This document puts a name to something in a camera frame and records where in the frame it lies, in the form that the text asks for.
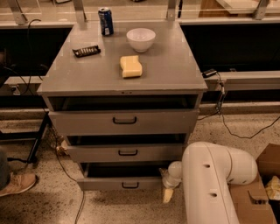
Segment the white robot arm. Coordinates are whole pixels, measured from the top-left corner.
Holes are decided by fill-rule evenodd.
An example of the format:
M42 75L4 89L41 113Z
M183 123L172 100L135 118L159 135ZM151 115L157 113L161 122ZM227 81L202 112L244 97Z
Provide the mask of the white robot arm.
M183 186L188 224L240 224L228 186L252 183L257 164L244 150L196 142L160 173L164 203L178 185Z

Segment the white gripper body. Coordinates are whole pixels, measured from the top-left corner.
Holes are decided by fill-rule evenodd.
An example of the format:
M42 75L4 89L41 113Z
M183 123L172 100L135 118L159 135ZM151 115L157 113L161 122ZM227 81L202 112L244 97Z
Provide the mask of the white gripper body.
M166 189L174 189L181 183L181 179L173 177L169 172L165 172L162 182Z

